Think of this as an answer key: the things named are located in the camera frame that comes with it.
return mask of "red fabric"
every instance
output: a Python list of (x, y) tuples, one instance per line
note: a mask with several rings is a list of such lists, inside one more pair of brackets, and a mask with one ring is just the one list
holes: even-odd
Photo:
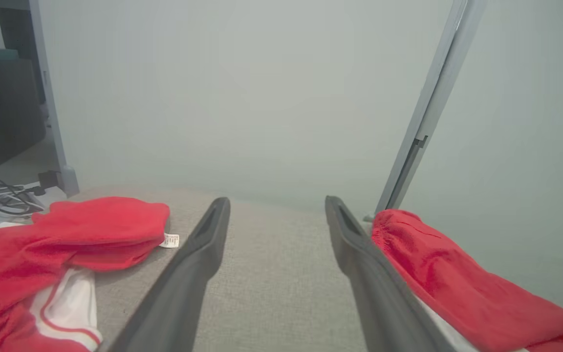
[(418, 298), (481, 352), (563, 352), (562, 308), (483, 270), (418, 216), (384, 210), (372, 238)]
[(58, 202), (32, 225), (0, 229), (0, 351), (86, 351), (38, 334), (27, 311), (36, 292), (57, 283), (71, 265), (96, 271), (145, 260), (164, 240), (169, 209), (133, 198)]

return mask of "gray wall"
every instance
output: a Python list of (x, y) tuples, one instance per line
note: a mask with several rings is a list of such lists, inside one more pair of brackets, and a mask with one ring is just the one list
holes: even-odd
[(490, 1), (402, 202), (563, 307), (563, 1)]
[(166, 183), (372, 212), (451, 0), (41, 0), (81, 189)]

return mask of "white label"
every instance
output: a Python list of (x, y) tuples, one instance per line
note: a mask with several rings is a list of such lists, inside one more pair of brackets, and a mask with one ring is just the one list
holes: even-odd
[(179, 235), (165, 233), (165, 240), (160, 244), (164, 248), (177, 248), (179, 247)]

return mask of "gray fabric surface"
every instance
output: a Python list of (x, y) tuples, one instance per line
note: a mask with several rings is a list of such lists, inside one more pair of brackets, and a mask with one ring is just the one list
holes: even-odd
[[(216, 198), (185, 189), (108, 187), (71, 200), (104, 196), (166, 203), (170, 232), (180, 235), (192, 231)], [(206, 288), (194, 350), (366, 350), (350, 283), (331, 250), (325, 212), (230, 201), (225, 254)], [(101, 351), (118, 336), (174, 253), (158, 248), (141, 265), (96, 275)]]

